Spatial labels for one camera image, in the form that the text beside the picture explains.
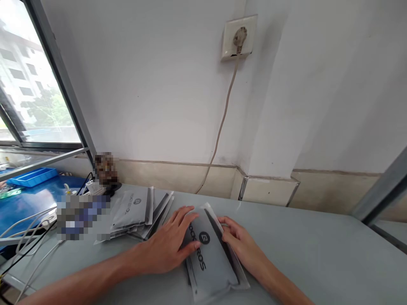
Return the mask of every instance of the blue tray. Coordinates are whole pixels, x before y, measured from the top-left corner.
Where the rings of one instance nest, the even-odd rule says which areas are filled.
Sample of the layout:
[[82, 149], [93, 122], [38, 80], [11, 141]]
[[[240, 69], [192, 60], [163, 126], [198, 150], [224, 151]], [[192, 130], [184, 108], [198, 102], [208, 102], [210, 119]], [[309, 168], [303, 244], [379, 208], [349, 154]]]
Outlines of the blue tray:
[[56, 169], [40, 167], [39, 169], [8, 179], [7, 183], [33, 187], [55, 176], [58, 176]]

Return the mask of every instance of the gray table surface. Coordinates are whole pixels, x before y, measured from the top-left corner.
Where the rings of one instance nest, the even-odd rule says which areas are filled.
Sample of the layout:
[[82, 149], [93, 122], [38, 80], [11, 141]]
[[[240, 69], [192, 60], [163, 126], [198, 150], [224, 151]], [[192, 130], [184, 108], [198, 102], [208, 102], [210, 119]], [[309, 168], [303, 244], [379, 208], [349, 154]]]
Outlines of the gray table surface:
[[[123, 185], [113, 199], [131, 188]], [[407, 255], [351, 216], [180, 192], [174, 196], [170, 213], [183, 205], [209, 202], [217, 215], [228, 215], [245, 226], [267, 257], [315, 304], [388, 305], [407, 300]], [[7, 282], [22, 289], [37, 263], [55, 245], [55, 232], [46, 239], [36, 255], [22, 259], [10, 270]], [[127, 236], [97, 245], [67, 241], [39, 268], [28, 294], [135, 243]], [[246, 274], [251, 289], [231, 291], [213, 304], [278, 304]], [[181, 266], [167, 274], [122, 282], [97, 304], [192, 304], [187, 282], [187, 272]]]

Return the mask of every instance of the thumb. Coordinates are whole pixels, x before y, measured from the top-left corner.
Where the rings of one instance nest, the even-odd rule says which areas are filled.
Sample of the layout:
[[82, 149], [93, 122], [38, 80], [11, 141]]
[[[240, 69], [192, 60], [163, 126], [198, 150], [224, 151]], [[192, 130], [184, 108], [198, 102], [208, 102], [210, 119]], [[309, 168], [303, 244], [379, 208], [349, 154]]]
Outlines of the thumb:
[[201, 243], [199, 241], [192, 241], [188, 245], [186, 245], [184, 248], [178, 251], [178, 256], [180, 261], [183, 261], [186, 259], [188, 256], [190, 256], [192, 253], [195, 252], [199, 247], [201, 246]]
[[234, 237], [228, 230], [225, 230], [223, 232], [222, 240], [224, 242], [227, 242], [229, 245], [231, 245], [233, 250], [235, 250], [237, 248], [238, 244], [240, 243], [240, 241], [236, 237]]

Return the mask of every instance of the hand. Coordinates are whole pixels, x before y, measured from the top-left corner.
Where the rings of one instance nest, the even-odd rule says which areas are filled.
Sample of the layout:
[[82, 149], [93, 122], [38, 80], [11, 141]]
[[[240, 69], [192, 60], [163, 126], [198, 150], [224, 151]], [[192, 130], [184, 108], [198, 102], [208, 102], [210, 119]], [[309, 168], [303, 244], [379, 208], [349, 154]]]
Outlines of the hand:
[[132, 270], [132, 276], [171, 271], [200, 247], [200, 242], [193, 241], [180, 249], [187, 228], [199, 216], [198, 213], [186, 215], [194, 208], [187, 206], [178, 209], [149, 240], [121, 255], [121, 260], [125, 260]]
[[218, 217], [218, 220], [228, 225], [223, 227], [222, 240], [232, 247], [247, 271], [261, 282], [271, 262], [244, 227], [226, 216]]

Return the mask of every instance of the tree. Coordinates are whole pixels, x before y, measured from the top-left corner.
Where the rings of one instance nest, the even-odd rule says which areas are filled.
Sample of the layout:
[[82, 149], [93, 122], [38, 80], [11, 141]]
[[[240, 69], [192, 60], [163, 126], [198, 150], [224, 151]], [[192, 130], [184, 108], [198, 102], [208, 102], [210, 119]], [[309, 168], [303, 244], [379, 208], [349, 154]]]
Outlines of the tree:
[[21, 107], [28, 108], [28, 114], [35, 117], [36, 127], [73, 126], [64, 98], [56, 88], [41, 90], [41, 97], [22, 102]]

